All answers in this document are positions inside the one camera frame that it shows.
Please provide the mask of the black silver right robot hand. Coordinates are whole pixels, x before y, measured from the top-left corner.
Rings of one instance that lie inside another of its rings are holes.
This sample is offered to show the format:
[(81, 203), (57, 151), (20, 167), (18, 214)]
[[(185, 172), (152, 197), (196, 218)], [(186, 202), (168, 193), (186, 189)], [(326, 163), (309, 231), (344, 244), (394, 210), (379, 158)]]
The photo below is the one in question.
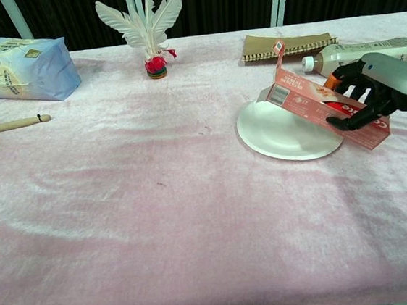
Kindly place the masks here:
[(338, 130), (361, 129), (396, 110), (407, 112), (407, 62), (381, 53), (367, 53), (358, 61), (339, 66), (328, 77), (335, 79), (333, 89), (344, 94), (353, 86), (350, 98), (357, 100), (367, 93), (365, 107), (347, 119), (328, 117)]

